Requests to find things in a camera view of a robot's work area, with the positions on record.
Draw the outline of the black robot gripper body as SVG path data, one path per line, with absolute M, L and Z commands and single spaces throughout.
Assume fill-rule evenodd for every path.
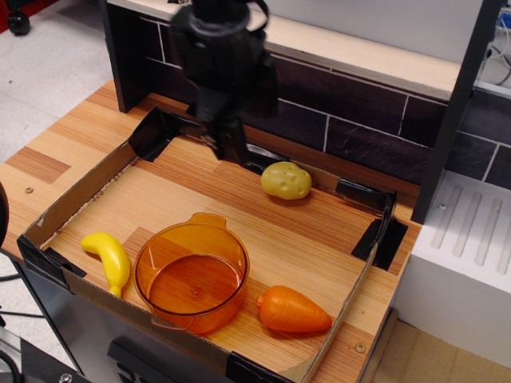
M 237 115 L 248 103 L 264 55 L 265 26 L 249 30 L 247 2 L 192 2 L 171 20 L 186 78 L 197 87 L 195 116 Z

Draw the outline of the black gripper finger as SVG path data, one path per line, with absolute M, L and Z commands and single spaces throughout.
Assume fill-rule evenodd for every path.
M 202 138 L 218 160 L 246 164 L 249 160 L 242 121 L 237 115 L 201 114 Z
M 278 109 L 278 73 L 273 57 L 265 53 L 256 68 L 255 83 L 248 94 L 246 113 L 257 118 L 270 118 Z

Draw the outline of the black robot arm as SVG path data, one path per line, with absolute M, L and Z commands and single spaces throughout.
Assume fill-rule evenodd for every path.
M 265 25 L 250 30 L 246 1 L 194 1 L 171 20 L 180 66 L 197 89 L 193 113 L 220 160 L 251 160 L 242 116 L 277 113 L 278 75 L 265 49 Z

